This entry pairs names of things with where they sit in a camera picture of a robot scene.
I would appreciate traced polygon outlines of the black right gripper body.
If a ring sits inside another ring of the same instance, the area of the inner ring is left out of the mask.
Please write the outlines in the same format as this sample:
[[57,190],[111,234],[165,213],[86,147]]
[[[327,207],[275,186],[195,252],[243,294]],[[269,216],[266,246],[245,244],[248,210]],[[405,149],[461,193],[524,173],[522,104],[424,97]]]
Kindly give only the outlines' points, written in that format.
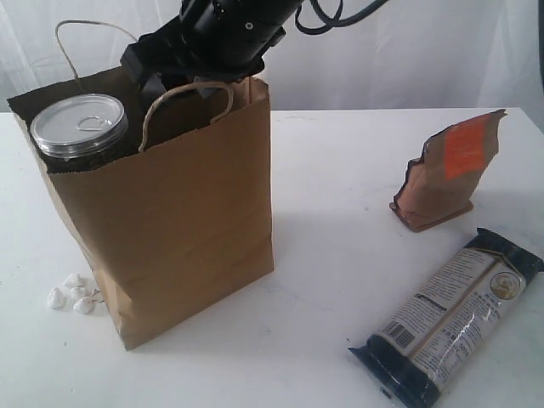
[[167,89],[241,82],[264,70],[264,54],[286,35],[300,1],[183,1],[177,16],[129,44],[121,66],[139,84],[159,74]]

